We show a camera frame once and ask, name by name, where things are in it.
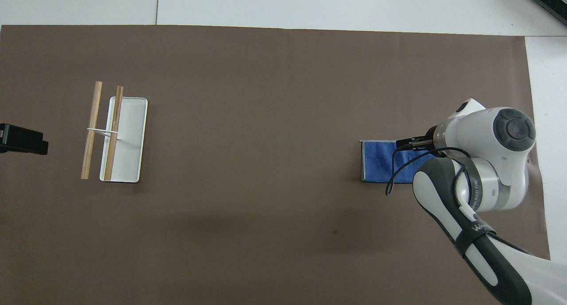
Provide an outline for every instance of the blue cloth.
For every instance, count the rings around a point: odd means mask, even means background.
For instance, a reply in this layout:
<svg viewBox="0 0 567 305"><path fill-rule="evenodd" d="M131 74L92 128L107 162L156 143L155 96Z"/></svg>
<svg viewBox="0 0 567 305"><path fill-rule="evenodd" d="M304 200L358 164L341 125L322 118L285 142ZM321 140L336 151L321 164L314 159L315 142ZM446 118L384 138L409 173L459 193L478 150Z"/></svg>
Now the blue cloth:
<svg viewBox="0 0 567 305"><path fill-rule="evenodd" d="M392 176L392 154L396 149L395 141L362 140L362 180L366 182L388 183ZM427 151L399 151L396 153L396 169L405 162ZM395 183L412 183L417 169L432 158L426 155L409 166L406 166L396 176Z"/></svg>

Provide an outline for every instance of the velcro strap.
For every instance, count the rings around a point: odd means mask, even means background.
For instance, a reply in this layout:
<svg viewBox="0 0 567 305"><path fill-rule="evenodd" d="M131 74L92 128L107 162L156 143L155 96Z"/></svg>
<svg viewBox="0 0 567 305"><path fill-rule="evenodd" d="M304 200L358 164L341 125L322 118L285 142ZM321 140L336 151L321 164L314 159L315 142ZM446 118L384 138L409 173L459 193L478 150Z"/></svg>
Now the velcro strap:
<svg viewBox="0 0 567 305"><path fill-rule="evenodd" d="M455 248L459 252L460 256L464 257L464 253L474 242L474 240L482 235L486 235L489 232L496 234L496 232L494 232L494 229L483 220L476 220L467 224L455 240Z"/></svg>

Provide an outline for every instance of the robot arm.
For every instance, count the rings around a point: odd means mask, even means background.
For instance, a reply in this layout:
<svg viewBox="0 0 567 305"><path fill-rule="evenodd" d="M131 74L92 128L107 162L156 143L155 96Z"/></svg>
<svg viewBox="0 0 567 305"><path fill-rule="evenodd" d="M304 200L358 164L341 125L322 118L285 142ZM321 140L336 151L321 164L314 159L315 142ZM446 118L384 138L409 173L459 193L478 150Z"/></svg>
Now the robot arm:
<svg viewBox="0 0 567 305"><path fill-rule="evenodd" d="M469 99L434 131L435 148L461 148L471 158L445 151L447 157L423 164L413 179L421 207L501 303L567 304L567 266L505 242L476 214L513 208L523 199L526 156L535 139L531 120Z"/></svg>

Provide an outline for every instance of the brown mat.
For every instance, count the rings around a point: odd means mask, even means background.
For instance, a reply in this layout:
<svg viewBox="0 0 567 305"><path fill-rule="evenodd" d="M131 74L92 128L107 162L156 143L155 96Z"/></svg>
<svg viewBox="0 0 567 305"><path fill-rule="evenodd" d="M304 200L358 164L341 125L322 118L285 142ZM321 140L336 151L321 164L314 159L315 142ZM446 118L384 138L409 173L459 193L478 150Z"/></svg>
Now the brown mat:
<svg viewBox="0 0 567 305"><path fill-rule="evenodd" d="M149 101L138 184L79 180L93 84ZM3 26L2 304L496 304L411 185L360 181L360 139L421 135L464 99L532 117L521 37ZM482 216L548 257L535 155Z"/></svg>

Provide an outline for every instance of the wooden stick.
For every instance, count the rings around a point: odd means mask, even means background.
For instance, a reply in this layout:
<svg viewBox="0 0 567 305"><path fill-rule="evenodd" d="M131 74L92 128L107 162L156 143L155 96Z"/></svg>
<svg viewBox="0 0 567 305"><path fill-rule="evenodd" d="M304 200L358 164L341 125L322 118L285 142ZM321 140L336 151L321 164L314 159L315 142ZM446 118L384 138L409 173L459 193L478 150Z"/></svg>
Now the wooden stick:
<svg viewBox="0 0 567 305"><path fill-rule="evenodd" d="M116 99L114 100L114 113L112 114L112 131L118 131L120 123L120 109L122 108L122 95L124 87L116 87ZM114 154L116 152L117 133L111 133L110 142L108 143L107 163L105 165L105 180L112 178L112 166L114 165Z"/></svg>
<svg viewBox="0 0 567 305"><path fill-rule="evenodd" d="M95 81L95 91L93 93L93 103L91 104L91 119L89 119L89 128L97 127L97 117L99 115L99 104L101 103L101 91L103 83ZM81 179L89 179L89 171L91 170L91 157L93 157L93 142L95 141L95 131L87 130L87 143L85 144L85 154L83 155L83 170L81 171Z"/></svg>

